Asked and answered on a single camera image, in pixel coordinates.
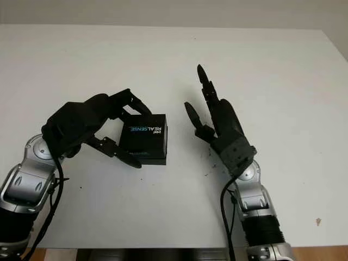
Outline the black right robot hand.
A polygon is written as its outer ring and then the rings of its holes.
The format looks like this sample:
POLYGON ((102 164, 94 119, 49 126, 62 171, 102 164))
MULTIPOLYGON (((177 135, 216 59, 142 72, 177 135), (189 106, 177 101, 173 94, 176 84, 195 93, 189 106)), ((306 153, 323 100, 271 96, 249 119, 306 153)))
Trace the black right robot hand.
POLYGON ((224 134, 237 132, 239 135, 244 135, 232 105, 226 99, 218 98, 213 82, 208 79, 201 65, 197 66, 197 74, 202 85, 203 97, 206 101, 214 127, 202 124, 194 107, 189 102, 185 102, 184 106, 186 112, 191 123, 195 127, 195 135, 208 143, 213 142, 217 138, 221 138, 224 134))

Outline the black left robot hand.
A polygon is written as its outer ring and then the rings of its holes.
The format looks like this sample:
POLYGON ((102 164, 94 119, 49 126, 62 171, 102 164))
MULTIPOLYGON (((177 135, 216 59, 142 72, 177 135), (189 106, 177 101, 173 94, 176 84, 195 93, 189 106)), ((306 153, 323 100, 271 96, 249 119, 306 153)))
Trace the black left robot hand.
MULTIPOLYGON (((84 103, 92 109, 99 120, 99 124, 94 132, 101 129, 107 120, 120 119, 121 121, 126 122, 130 119, 131 114, 124 109, 127 105, 139 112, 141 115, 152 114, 150 109, 139 98, 137 98, 130 89, 122 90, 111 96, 98 94, 84 103)), ((137 169, 142 167, 141 162, 139 162, 135 156, 119 147, 119 145, 109 137, 98 139, 95 137, 95 134, 91 134, 84 143, 111 158, 118 158, 129 166, 137 169)))

